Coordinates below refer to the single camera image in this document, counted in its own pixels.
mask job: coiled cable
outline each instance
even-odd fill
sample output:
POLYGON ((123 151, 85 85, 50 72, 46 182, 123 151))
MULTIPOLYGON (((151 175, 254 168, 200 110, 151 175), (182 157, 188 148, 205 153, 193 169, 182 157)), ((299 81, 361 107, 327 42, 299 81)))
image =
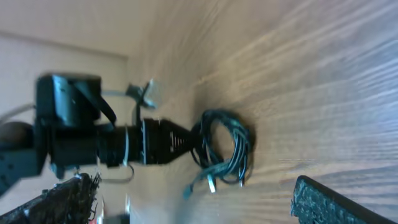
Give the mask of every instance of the coiled cable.
POLYGON ((201 120, 192 128, 193 134, 198 134, 201 147, 191 150, 193 160, 202 168, 197 177, 187 186, 184 198, 193 192, 193 186, 200 180, 217 178, 226 184, 237 184, 245 177, 248 170, 248 154, 252 150, 253 140, 251 133, 237 117, 226 110, 207 110, 201 120), (211 126, 219 122, 226 127, 234 141, 234 152, 230 159, 223 159, 212 146, 211 126))

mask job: white wall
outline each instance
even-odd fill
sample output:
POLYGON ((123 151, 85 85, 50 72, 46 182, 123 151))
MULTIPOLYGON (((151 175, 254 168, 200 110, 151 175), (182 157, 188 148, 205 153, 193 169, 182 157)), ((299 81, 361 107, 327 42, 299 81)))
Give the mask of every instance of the white wall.
POLYGON ((157 1, 2 0, 0 32, 129 55, 157 1))
MULTIPOLYGON (((0 35, 0 114, 24 103, 33 102, 35 80, 46 70, 101 75, 103 89, 125 90, 127 87, 124 57, 0 35)), ((122 98, 106 100, 115 111, 118 124, 124 124, 129 108, 127 104, 131 101, 122 98)), ((16 119, 31 123, 33 116, 33 111, 30 111, 16 119)), ((0 198, 0 214, 38 196, 42 189, 52 188, 57 182, 46 164, 42 176, 20 181, 8 194, 0 198)), ((115 195, 106 199, 113 203, 112 198, 122 198, 114 203, 120 203, 123 207, 124 197, 125 194, 120 194, 120 197, 115 195)))

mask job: wooden surface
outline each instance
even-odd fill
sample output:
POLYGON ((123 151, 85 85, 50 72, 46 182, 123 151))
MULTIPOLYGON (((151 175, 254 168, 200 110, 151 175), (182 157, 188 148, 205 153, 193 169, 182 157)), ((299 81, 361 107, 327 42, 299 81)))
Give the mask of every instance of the wooden surface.
MULTIPOLYGON (((255 129, 245 188, 207 183, 189 154, 135 166, 142 223, 297 223, 290 199, 308 175, 398 222, 398 1, 159 1, 131 55, 129 79, 159 84, 148 116, 187 128, 207 108, 255 129)), ((224 155, 231 140, 219 128, 224 155)))

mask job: wooden table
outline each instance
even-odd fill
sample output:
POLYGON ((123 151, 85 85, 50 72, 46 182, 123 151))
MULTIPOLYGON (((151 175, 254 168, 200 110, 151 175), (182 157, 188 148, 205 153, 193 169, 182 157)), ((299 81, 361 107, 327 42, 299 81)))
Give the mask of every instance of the wooden table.
MULTIPOLYGON (((137 220, 297 223, 290 200, 304 174, 398 222, 398 1, 155 2, 142 6, 150 19, 129 61, 131 82, 158 83, 160 108, 146 115, 191 128, 226 108, 257 141, 243 189, 218 183, 212 195, 202 182, 188 201, 191 155, 135 166, 137 220)), ((216 135, 228 157, 227 132, 216 135)))

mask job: black strap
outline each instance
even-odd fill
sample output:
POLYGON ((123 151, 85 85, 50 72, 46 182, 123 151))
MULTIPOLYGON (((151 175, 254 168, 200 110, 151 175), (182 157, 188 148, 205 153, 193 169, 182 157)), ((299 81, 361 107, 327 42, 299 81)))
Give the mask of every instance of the black strap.
POLYGON ((114 124, 116 122, 116 114, 108 105, 108 103, 102 98, 101 94, 96 94, 95 91, 90 89, 90 86, 87 82, 76 82, 75 87, 87 98, 87 100, 98 110, 100 110, 111 122, 111 129, 114 128, 114 124))

